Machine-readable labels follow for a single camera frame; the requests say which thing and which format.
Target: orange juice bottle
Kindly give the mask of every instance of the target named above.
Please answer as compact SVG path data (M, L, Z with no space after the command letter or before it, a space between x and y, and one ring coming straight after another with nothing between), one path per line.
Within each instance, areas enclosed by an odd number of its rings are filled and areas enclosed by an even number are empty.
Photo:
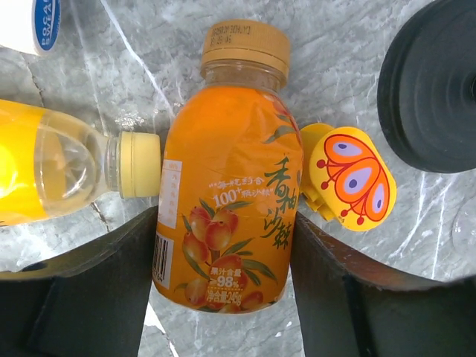
M162 167L152 273L176 303L244 313L283 294L303 165L277 96L289 58L270 25L231 20L207 34L205 89L173 123Z

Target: blue label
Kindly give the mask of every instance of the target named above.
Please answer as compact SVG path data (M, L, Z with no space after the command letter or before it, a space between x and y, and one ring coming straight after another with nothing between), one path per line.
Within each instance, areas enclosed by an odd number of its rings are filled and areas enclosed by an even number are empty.
M60 0L36 0L35 30L39 46L44 51L53 47L60 30Z

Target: purple spot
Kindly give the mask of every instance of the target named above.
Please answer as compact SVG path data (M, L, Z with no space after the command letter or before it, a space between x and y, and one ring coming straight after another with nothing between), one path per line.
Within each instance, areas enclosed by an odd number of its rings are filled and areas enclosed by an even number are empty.
M345 192L350 195L358 193L369 181L370 175L372 175L371 167L365 167L348 175L344 183Z
M362 150L355 145L346 142L335 143L332 150L341 156L352 157L362 154Z
M383 208L383 202L385 200L385 192L384 192L384 185L380 184L375 193L373 194L372 198L372 209L375 213L380 213Z

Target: beige bottle cap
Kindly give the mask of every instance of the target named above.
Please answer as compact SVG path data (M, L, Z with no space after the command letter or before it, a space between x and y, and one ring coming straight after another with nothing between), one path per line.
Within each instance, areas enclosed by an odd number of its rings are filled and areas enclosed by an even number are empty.
M161 139L143 132L120 136L120 194L157 196L161 186Z
M288 80L291 43L274 26L251 20L228 20L211 27L205 38L203 67L216 60L248 60L269 65Z

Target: orange berry illustration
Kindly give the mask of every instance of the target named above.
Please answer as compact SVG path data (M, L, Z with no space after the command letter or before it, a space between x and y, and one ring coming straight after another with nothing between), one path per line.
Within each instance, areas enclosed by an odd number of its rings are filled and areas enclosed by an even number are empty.
M253 309L263 303L264 296L262 292L252 292L241 300L241 307L245 310Z
M231 230L223 221L211 222L205 231L205 243L208 248L219 251L226 247L231 239Z
M238 278L238 287L242 290L245 290L248 285L248 276L244 271L241 271L241 276Z
M207 304L207 306L212 310L220 310L224 305L225 303L216 303L214 301Z
M200 240L205 240L205 230L211 221L210 214L202 207L194 207L190 212L190 227L195 237Z
M241 269L241 265L242 265L242 260L238 254L229 254L215 260L212 263L210 270L211 268L215 268L215 267L217 267L218 269L224 268L224 270Z
M219 210L216 212L215 217L212 219L212 222L224 222L228 227L230 227L231 234L235 233L235 230L238 227L238 216L232 210Z
M228 305L223 306L223 308L220 309L219 312L221 312L222 314L236 314L240 310L241 309L239 308L239 306L229 303Z
M203 263L208 259L210 251L205 243L200 242L192 232L187 232L184 236L184 250L197 263Z
M185 298L192 305L203 305L207 301L208 282L206 280L196 278L190 281L185 288Z

